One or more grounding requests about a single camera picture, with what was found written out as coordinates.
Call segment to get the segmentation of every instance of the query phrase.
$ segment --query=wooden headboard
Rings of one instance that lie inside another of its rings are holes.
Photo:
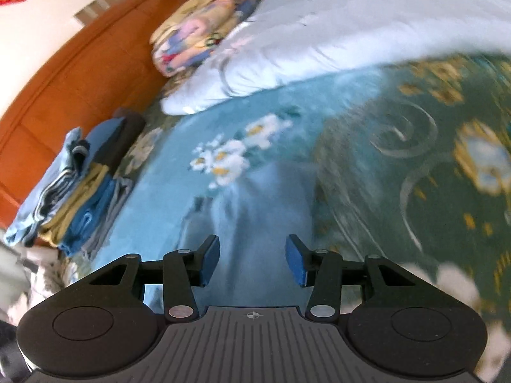
[[[60,151],[118,107],[143,111],[165,79],[149,38],[186,0],[122,0],[69,40],[33,76],[0,120],[0,227]]]

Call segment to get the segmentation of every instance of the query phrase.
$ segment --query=yellow garment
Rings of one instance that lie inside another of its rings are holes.
[[[76,187],[76,190],[72,192],[57,214],[40,227],[39,237],[46,240],[52,246],[57,247],[78,209],[98,190],[108,171],[107,165],[92,163],[88,174]]]
[[[176,30],[183,20],[188,17],[190,14],[200,10],[201,8],[206,7],[213,0],[188,0],[185,4],[183,4],[178,10],[173,13],[172,16],[167,18],[160,27],[156,29],[156,31],[151,35],[149,39],[149,43],[156,43],[157,46],[163,42],[174,30]]]

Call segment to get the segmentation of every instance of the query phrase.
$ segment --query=yellow flower center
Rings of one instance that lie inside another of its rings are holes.
[[[226,176],[229,174],[228,169],[223,169],[222,167],[215,167],[211,172],[216,176]]]
[[[255,127],[251,128],[247,131],[247,135],[251,137],[252,135],[259,134],[263,129],[264,129],[264,126],[256,125]]]
[[[215,157],[215,161],[223,160],[225,157],[227,157],[227,153],[225,151],[221,151]]]

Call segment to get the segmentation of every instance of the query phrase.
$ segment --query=blue garment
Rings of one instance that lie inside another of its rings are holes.
[[[12,246],[27,240],[27,237],[35,237],[36,227],[54,210],[53,203],[60,202],[68,189],[76,183],[81,174],[83,158],[88,154],[86,146],[79,145],[81,136],[80,128],[67,133],[62,150],[22,203],[7,229],[4,238],[7,244]]]
[[[107,174],[92,197],[77,210],[59,244],[66,256],[77,253],[94,233],[108,210],[115,189],[116,181]]]
[[[124,118],[112,118],[96,125],[85,137],[90,144],[89,156],[84,162],[84,168],[88,169],[90,163],[95,161],[96,153],[117,131],[122,129]]]
[[[209,285],[194,289],[199,309],[210,305],[305,309],[311,291],[293,280],[285,244],[290,234],[312,243],[315,181],[311,164],[272,163],[240,177],[198,210],[191,209],[179,247],[196,249],[212,233],[220,238],[220,261]]]

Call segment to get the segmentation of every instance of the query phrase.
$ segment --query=yellow blanket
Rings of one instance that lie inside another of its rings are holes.
[[[73,217],[75,217],[77,210],[96,192],[108,171],[108,166],[92,163],[89,173],[80,182],[57,214],[40,227],[39,237],[46,240],[52,246],[57,247]]]

